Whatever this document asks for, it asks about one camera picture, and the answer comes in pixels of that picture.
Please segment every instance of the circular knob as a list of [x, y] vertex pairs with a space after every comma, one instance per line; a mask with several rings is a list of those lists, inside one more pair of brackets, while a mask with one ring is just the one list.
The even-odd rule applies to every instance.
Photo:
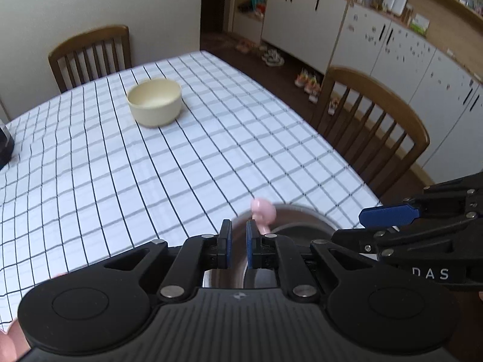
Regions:
[[18, 321], [32, 346], [85, 355], [133, 335], [150, 310], [147, 294], [129, 271], [86, 268], [30, 290], [20, 302]]
[[348, 339], [389, 354], [441, 347], [459, 318], [457, 301], [443, 286], [385, 265], [347, 271], [327, 312]]

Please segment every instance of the shoe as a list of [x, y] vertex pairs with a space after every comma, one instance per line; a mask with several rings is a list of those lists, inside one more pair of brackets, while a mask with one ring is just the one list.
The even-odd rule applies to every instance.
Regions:
[[310, 76], [307, 83], [305, 84], [304, 91], [310, 95], [312, 94], [312, 91], [316, 85], [317, 85], [317, 78], [315, 77], [315, 75]]
[[339, 98], [330, 98], [329, 109], [327, 110], [328, 115], [333, 116], [339, 105]]
[[295, 85], [299, 88], [305, 87], [305, 84], [307, 84], [308, 80], [309, 73], [306, 69], [303, 69], [295, 79]]
[[274, 57], [276, 54], [277, 54], [277, 50], [275, 50], [275, 49], [267, 50], [265, 53], [263, 53], [262, 60], [267, 62], [267, 60], [270, 57]]
[[235, 49], [242, 54], [248, 54], [248, 52], [253, 48], [252, 42], [247, 40], [242, 40], [236, 45]]
[[320, 84], [316, 84], [313, 87], [312, 94], [309, 95], [309, 101], [311, 101], [313, 103], [317, 103], [317, 101], [319, 100], [320, 89], [321, 89]]
[[277, 50], [274, 50], [274, 53], [265, 60], [265, 64], [270, 67], [282, 66], [284, 62], [285, 60], [281, 55], [279, 55]]

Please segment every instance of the pink item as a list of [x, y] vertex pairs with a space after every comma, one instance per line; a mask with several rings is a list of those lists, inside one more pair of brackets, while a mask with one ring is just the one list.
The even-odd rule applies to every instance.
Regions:
[[6, 333], [0, 330], [0, 362], [14, 362], [28, 350], [30, 346], [17, 319], [10, 323]]
[[269, 234], [269, 224], [272, 224], [277, 217], [274, 205], [266, 199], [257, 197], [250, 203], [250, 209], [252, 210], [252, 219], [257, 224], [260, 234]]

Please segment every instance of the white wall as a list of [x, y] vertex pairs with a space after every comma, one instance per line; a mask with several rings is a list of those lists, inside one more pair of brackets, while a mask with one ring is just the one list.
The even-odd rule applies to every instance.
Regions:
[[200, 48], [201, 0], [0, 0], [0, 99], [11, 118], [59, 94], [47, 57], [67, 38], [125, 24], [132, 64]]

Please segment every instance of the logo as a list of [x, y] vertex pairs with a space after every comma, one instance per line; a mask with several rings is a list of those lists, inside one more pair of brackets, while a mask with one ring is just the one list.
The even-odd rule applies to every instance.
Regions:
[[233, 297], [240, 301], [241, 299], [248, 297], [248, 295], [244, 292], [237, 292], [236, 294], [233, 294]]

